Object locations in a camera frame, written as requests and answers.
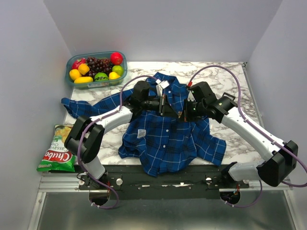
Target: shirt collar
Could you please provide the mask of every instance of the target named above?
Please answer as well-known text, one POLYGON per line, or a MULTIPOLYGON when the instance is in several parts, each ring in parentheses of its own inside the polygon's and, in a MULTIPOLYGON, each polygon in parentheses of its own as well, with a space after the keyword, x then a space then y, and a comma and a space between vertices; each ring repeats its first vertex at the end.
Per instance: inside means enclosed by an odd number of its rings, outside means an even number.
MULTIPOLYGON (((169 87, 172 89, 172 92, 175 92, 175 93, 186 93, 187 92, 186 87, 182 87, 182 86, 178 87, 180 83, 175 76, 165 75, 163 73, 156 72, 154 77, 162 81, 168 81, 169 87)), ((149 83, 155 83, 155 79, 153 78, 149 78, 148 81, 149 83)))

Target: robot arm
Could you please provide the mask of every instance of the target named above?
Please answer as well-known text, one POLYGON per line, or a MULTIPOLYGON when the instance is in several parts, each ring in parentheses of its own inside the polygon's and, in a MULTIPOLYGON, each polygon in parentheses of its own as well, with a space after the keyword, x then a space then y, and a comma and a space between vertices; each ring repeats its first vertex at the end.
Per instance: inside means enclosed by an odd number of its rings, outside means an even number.
MULTIPOLYGON (((95 179, 102 178, 102 175, 106 172, 97 157, 103 135, 117 126, 133 121, 143 110, 157 111, 161 116, 175 117, 183 122, 196 121, 203 116, 208 116, 234 130, 254 147, 262 160, 229 164, 221 172, 225 184, 233 181, 261 179, 271 186, 277 186, 296 167, 296 160, 293 157, 275 146, 245 122, 238 112, 234 96, 224 93, 221 98, 217 99, 208 83, 197 83, 189 88, 189 97, 184 100, 182 115, 178 117, 178 114, 168 103, 167 96, 161 94, 163 85, 164 87, 167 86, 165 82, 161 82, 157 86, 158 97, 150 98, 148 96, 149 84, 145 81, 137 82, 133 88, 133 94, 124 102, 118 113, 98 121, 89 129, 89 135, 82 143, 81 159, 95 179)), ((119 107, 107 114, 112 114, 116 110, 119 110, 119 107)), ((92 119, 105 117, 107 114, 92 117, 92 119)), ((77 153, 81 134, 89 123, 91 123, 90 118, 79 117, 68 135, 65 147, 73 154, 77 153)), ((298 147, 293 141, 285 143, 257 123, 253 122, 253 124, 297 155, 298 147)))
MULTIPOLYGON (((217 120, 231 128, 246 140, 260 154, 262 160, 248 163, 231 163, 222 171, 226 180, 263 180, 270 186, 277 186, 296 167, 296 160, 274 143, 267 140, 244 120, 234 102, 235 97, 224 93, 220 99, 215 97, 206 82, 200 82, 190 87, 190 95, 184 101, 184 117, 181 120, 195 120, 202 115, 217 120)), ((286 147, 297 155, 298 146, 275 137, 256 122, 249 119, 258 129, 270 136, 275 142, 286 147)))
POLYGON ((98 152, 101 146, 103 135, 110 130, 133 121, 143 110, 156 111, 161 116, 178 118, 177 113, 170 106, 167 96, 162 94, 162 89, 168 86, 167 81, 158 81, 157 95, 159 97, 149 97, 150 85, 146 81, 139 81, 133 88, 133 94, 124 102, 123 106, 104 113, 103 115, 91 118, 80 116, 77 118, 64 146, 74 155, 77 155, 78 146, 84 129, 98 118, 105 117, 96 122, 90 129, 89 134, 83 139, 81 145, 81 160, 84 162, 86 170, 95 178, 101 179, 106 170, 101 165, 98 152))

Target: fake fruit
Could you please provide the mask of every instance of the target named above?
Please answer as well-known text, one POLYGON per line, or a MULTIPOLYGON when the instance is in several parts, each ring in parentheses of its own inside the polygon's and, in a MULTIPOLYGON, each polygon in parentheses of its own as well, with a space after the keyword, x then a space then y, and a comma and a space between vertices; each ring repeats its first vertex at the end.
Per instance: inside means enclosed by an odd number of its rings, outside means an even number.
POLYGON ((92 77, 80 77, 77 78, 73 83, 80 84, 80 83, 89 83, 89 82, 93 82, 92 77))
POLYGON ((107 81, 109 77, 105 73, 97 73, 95 75, 95 81, 107 81))
POLYGON ((88 71, 90 71, 90 68, 86 65, 86 64, 81 64, 79 65, 78 67, 78 71, 81 73, 81 74, 86 74, 88 71))
POLYGON ((72 69, 78 69, 78 67, 79 67, 81 64, 85 64, 85 63, 86 63, 85 58, 78 59, 78 60, 76 60, 76 61, 73 63, 72 69))
POLYGON ((77 69, 72 69, 71 71, 69 71, 69 76, 74 81, 77 78, 81 77, 81 73, 77 69))
POLYGON ((113 54, 111 54, 111 62, 114 65, 120 65, 123 61, 123 57, 119 52, 114 52, 113 54))
POLYGON ((116 72, 110 72, 109 74, 109 80, 114 80, 120 78, 120 76, 116 72))
POLYGON ((112 71, 121 76, 124 73, 124 68, 122 66, 113 66, 112 71))
POLYGON ((108 58, 97 59, 95 57, 88 57, 86 60, 88 67, 90 68, 88 76, 95 77, 99 72, 103 72, 109 75, 112 72, 113 64, 108 58))

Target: blue plaid shirt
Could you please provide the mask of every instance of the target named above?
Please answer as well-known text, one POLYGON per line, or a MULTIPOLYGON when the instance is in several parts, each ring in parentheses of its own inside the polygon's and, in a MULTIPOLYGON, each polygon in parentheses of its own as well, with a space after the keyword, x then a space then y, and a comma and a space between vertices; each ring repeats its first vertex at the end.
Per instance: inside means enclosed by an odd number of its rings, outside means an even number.
MULTIPOLYGON (((180 84, 174 76, 156 73, 155 77, 170 83, 163 93, 174 110, 181 112, 183 100, 188 97, 186 85, 180 84)), ((154 79, 147 81, 155 88, 154 79)), ((132 89, 124 91, 123 99, 131 94, 132 89)), ((85 101, 77 102, 68 98, 63 98, 61 103, 75 118, 81 115, 97 116, 119 105, 119 93, 93 106, 85 101)), ((196 157, 221 165, 226 149, 224 140, 210 135, 208 118, 197 122, 179 122, 171 117, 158 116, 154 111, 143 111, 132 121, 122 141, 118 150, 120 157, 139 157, 145 172, 152 176, 184 169, 196 157), (144 137, 138 136, 138 132, 145 134, 144 137)))

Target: grapes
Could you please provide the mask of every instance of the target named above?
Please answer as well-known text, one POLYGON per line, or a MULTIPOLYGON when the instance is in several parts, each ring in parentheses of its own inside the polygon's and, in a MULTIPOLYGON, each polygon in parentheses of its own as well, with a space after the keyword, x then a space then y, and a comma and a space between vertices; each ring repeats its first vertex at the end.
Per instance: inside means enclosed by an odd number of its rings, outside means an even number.
POLYGON ((95 57, 88 57, 86 63, 90 68, 88 76, 93 78, 99 72, 103 72, 106 75, 109 75, 109 73, 112 72, 112 67, 114 66, 108 58, 98 59, 95 57))

